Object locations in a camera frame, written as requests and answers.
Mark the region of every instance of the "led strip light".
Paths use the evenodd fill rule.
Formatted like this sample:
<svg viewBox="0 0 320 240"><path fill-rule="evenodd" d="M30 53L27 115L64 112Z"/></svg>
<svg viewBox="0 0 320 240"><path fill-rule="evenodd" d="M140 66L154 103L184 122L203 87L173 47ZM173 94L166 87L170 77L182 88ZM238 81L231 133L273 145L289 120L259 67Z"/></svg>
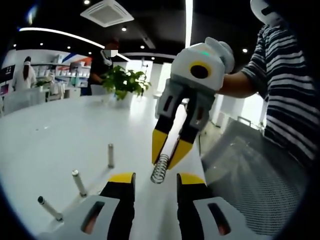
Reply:
<svg viewBox="0 0 320 240"><path fill-rule="evenodd" d="M193 12L193 0L185 0L185 48L190 47L191 44Z"/></svg>
<svg viewBox="0 0 320 240"><path fill-rule="evenodd" d="M61 34L61 35L65 35L65 36L68 36L68 37L71 37L71 38L75 38L75 39L79 39L81 41L84 41L84 42L87 42L89 44L92 44L92 45L95 45L99 48L102 48L104 49L105 46L97 43L97 42L94 42L94 41L91 41L89 39L86 39L84 37L81 37L81 36L77 36L77 35L74 35L74 34L71 34L71 33L68 33L68 32L64 32L64 31L58 31L58 30L54 30L54 29L48 29L48 28L41 28L41 27L23 27L23 28L20 28L19 29L20 32L24 32L24 31L42 31L42 32L49 32L49 33L54 33L54 34ZM126 61L130 61L129 58L123 56L122 54L118 53L117 56L119 56L120 58L126 60Z"/></svg>

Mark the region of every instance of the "window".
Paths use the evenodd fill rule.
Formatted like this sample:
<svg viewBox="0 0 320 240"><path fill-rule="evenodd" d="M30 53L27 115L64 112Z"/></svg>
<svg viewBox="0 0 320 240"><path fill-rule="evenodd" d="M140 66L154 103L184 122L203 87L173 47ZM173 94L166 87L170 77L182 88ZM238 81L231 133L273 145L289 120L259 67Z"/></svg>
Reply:
<svg viewBox="0 0 320 240"><path fill-rule="evenodd" d="M150 81L151 69L153 61L131 60L126 64L125 70L133 70L134 72L142 71L146 75L146 81Z"/></svg>
<svg viewBox="0 0 320 240"><path fill-rule="evenodd" d="M171 63L165 62L162 65L159 83L156 89L158 93L162 93L165 90L166 80L170 78L170 73L171 73Z"/></svg>
<svg viewBox="0 0 320 240"><path fill-rule="evenodd" d="M264 100L259 94L253 94L244 99L241 117L250 120L254 125L259 125Z"/></svg>

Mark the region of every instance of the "striped shirt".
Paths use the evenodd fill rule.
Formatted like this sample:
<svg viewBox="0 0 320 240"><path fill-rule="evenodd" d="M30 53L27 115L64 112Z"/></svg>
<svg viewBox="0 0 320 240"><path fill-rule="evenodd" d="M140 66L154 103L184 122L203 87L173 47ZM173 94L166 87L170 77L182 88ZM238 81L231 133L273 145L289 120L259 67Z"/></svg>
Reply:
<svg viewBox="0 0 320 240"><path fill-rule="evenodd" d="M264 136L309 167L320 137L319 99L295 36L283 26L263 26L242 72L268 102Z"/></svg>

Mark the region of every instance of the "gray mesh chair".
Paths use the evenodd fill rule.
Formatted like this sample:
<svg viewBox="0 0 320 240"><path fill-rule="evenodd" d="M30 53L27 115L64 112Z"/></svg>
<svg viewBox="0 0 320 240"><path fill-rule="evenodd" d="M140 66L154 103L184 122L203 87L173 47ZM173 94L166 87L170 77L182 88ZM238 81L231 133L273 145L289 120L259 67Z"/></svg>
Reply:
<svg viewBox="0 0 320 240"><path fill-rule="evenodd" d="M91 85L92 96L106 95L107 90L101 85Z"/></svg>
<svg viewBox="0 0 320 240"><path fill-rule="evenodd" d="M201 159L208 187L260 235L275 236L304 194L307 174L286 150L233 121Z"/></svg>

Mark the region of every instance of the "ceiling air conditioner vent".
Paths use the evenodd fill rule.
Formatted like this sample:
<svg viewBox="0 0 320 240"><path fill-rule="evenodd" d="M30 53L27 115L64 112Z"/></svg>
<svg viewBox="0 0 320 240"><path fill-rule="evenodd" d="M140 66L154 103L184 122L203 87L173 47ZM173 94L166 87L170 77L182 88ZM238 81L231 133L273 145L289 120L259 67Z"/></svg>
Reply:
<svg viewBox="0 0 320 240"><path fill-rule="evenodd" d="M114 0L98 2L82 12L80 16L104 28L134 20L130 13Z"/></svg>

